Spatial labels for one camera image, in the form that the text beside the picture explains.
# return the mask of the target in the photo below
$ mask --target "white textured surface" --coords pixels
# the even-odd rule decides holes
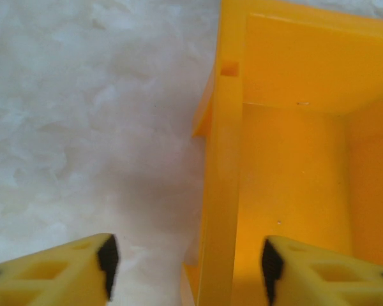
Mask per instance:
[[[383,18],[383,0],[296,1]],[[0,261],[98,232],[113,305],[179,305],[219,0],[0,0]]]

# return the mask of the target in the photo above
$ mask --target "yellow plastic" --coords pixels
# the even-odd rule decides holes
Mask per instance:
[[[98,252],[111,236],[99,234],[1,263],[0,306],[106,305],[107,276]],[[113,266],[113,252],[107,255]]]
[[[383,20],[223,0],[195,135],[206,184],[183,305],[265,305],[268,235],[383,265]]]
[[[267,242],[263,263],[273,306],[383,306],[383,266],[283,237]]]

